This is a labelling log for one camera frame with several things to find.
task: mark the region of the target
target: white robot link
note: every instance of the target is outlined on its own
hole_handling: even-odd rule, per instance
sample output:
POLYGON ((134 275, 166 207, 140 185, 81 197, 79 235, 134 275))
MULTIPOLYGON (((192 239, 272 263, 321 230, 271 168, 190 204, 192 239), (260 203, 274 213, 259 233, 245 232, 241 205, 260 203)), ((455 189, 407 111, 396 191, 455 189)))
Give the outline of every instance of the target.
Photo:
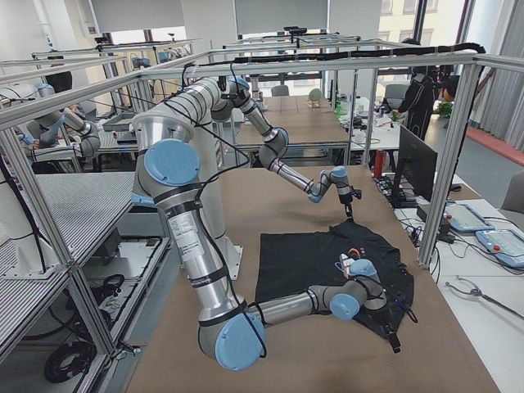
POLYGON ((331 310, 338 318, 351 320, 361 305, 384 328, 394 351, 400 343, 390 325, 391 310, 386 303, 377 271, 369 260, 356 260, 350 266, 354 279, 342 287, 312 286, 304 292, 248 307, 233 289, 227 262, 206 228, 200 201, 200 159, 188 143, 195 131, 214 120, 228 119, 239 108, 260 132, 264 145, 260 160, 264 167, 304 191, 319 202, 335 184, 341 203, 351 217, 353 196, 360 197, 339 166, 320 174, 314 183, 289 168, 280 156, 287 146, 284 129, 272 127, 251 100, 249 85, 239 78, 196 81, 175 97, 133 119, 139 150, 133 189, 136 202, 151 198, 162 211, 174 235, 189 281, 201 303, 198 342, 202 351, 224 368, 243 370, 265 353, 264 325, 272 326, 302 315, 331 310))
MULTIPOLYGON (((2 106, 48 97, 51 94, 54 94, 54 89, 48 84, 37 86, 24 84, 0 88, 2 106)), ((96 126, 80 119, 67 108, 63 111, 53 111, 32 122, 42 132, 41 138, 54 138, 55 140, 58 129, 63 124, 67 124, 75 131, 78 142, 72 143, 71 146, 49 147, 34 151, 23 148, 26 156, 31 160, 64 160, 71 158, 71 155, 93 156, 100 147, 96 126)), ((22 133, 19 135, 22 146, 24 146, 24 143, 21 143, 23 138, 26 136, 22 133)), ((5 224, 7 236, 16 248, 18 261, 12 269, 7 271, 4 279, 47 278, 52 273, 53 267, 58 265, 56 255, 39 232, 4 157, 0 157, 0 201, 2 201, 0 222, 5 224)))

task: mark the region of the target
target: wooden table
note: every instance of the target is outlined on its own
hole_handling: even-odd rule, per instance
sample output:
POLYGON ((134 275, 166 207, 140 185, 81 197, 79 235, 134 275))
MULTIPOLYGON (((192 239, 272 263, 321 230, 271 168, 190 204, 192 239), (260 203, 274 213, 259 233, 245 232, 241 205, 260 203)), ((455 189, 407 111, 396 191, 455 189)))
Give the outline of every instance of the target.
MULTIPOLYGON (((300 171, 318 178, 322 168, 300 171)), ((310 315, 267 329, 269 355, 235 373, 203 355, 197 343, 200 306, 181 272, 165 312, 147 343, 127 392, 496 392, 476 351, 446 304, 431 275, 363 167, 348 168, 363 190, 353 204, 355 221, 400 249, 415 279, 413 310, 398 332, 402 352, 358 323, 310 315)), ((345 219, 336 190, 314 205, 291 184, 265 169, 236 169, 220 178, 229 237, 244 246, 235 288, 255 298, 261 233, 327 231, 345 219)))
MULTIPOLYGON (((264 112, 268 122, 287 131, 289 149, 338 148, 347 154, 347 132, 326 100, 322 99, 318 108, 308 105, 307 96, 269 97, 264 104, 268 107, 264 112)), ((253 153, 264 142, 253 125, 243 124, 235 144, 238 149, 253 153)))

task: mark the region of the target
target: desk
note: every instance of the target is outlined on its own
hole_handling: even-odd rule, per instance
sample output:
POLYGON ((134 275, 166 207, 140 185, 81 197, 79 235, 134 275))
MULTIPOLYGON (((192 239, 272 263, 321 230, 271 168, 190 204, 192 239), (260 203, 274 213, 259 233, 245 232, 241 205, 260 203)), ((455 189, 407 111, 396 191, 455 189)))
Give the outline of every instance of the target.
MULTIPOLYGON (((302 171, 317 178, 321 169, 302 171)), ((128 393, 498 391, 430 274, 418 266, 416 251, 370 173, 361 166, 348 170, 364 193, 363 200, 353 204, 356 222, 400 248, 415 278, 413 309, 420 323, 402 322, 402 352, 393 354, 386 341, 357 323, 310 315, 266 330, 267 359, 240 373, 226 371, 198 348, 200 307, 181 273, 128 393)), ((235 169, 220 182, 228 235, 244 246, 235 288, 248 301, 255 297, 261 233, 326 231, 345 219, 334 188, 312 205, 264 169, 235 169)))
MULTIPOLYGON (((480 215, 486 217, 504 217, 481 198, 458 199, 457 202, 467 203, 480 215)), ((410 223, 413 226, 423 226, 422 223, 415 221, 415 209, 397 210, 396 213, 400 219, 405 219, 406 216, 411 218, 410 223)), ((522 234, 508 222, 497 220, 490 222, 497 229, 511 228, 522 234)), ((484 249, 475 236, 461 236, 484 249)), ((446 287, 445 282, 448 281, 468 291, 471 287, 459 282, 456 276, 467 278, 477 284, 485 294, 524 313, 522 304, 524 277, 512 275, 471 248, 466 250, 466 246, 459 242, 453 245, 437 243, 441 261, 438 287, 500 391, 520 393, 524 386, 524 375, 520 367, 520 359, 524 353, 524 321, 485 300, 459 294, 446 287)))
MULTIPOLYGON (((273 127, 286 129, 289 149, 338 148, 347 151, 347 132, 341 127, 329 103, 323 99, 319 108, 311 108, 307 101, 307 96, 266 98, 264 103, 269 109, 264 116, 273 127)), ((263 144, 253 125, 241 126, 236 136, 239 150, 251 154, 263 144)))

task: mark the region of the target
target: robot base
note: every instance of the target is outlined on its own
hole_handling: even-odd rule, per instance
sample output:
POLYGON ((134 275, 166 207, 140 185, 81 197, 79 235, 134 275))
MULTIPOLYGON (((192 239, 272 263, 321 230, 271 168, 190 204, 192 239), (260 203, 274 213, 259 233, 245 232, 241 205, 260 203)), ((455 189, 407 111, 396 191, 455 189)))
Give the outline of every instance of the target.
POLYGON ((2 278, 4 280, 47 280, 55 273, 58 266, 60 264, 52 264, 46 267, 46 273, 42 273, 22 271, 19 264, 14 264, 3 274, 2 278))
POLYGON ((224 236, 224 238, 221 239, 219 247, 228 263, 231 279, 236 280, 238 278, 238 270, 240 269, 240 262, 244 248, 242 246, 235 246, 227 236, 224 236))

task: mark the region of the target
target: black cloth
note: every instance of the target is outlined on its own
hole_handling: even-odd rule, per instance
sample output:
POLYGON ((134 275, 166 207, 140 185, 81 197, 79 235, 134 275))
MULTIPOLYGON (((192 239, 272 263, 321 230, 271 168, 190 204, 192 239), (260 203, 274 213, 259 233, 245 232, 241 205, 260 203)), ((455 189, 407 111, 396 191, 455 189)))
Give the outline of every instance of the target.
POLYGON ((73 75, 69 71, 48 75, 46 81, 55 89, 55 93, 65 92, 73 88, 73 75))
MULTIPOLYGON (((373 262, 387 299, 396 330, 404 317, 399 304, 413 303, 413 276, 400 261, 400 251, 383 237, 346 220, 329 232, 260 234, 260 267, 255 301, 276 299, 303 292, 312 285, 340 287, 346 283, 335 266, 339 255, 350 248, 364 249, 373 262)), ((364 308, 355 316, 364 326, 383 336, 381 327, 371 321, 364 308)))
POLYGON ((431 67, 415 67, 414 72, 399 112, 408 112, 406 128, 424 140, 433 105, 439 97, 439 89, 436 85, 436 70, 431 67))

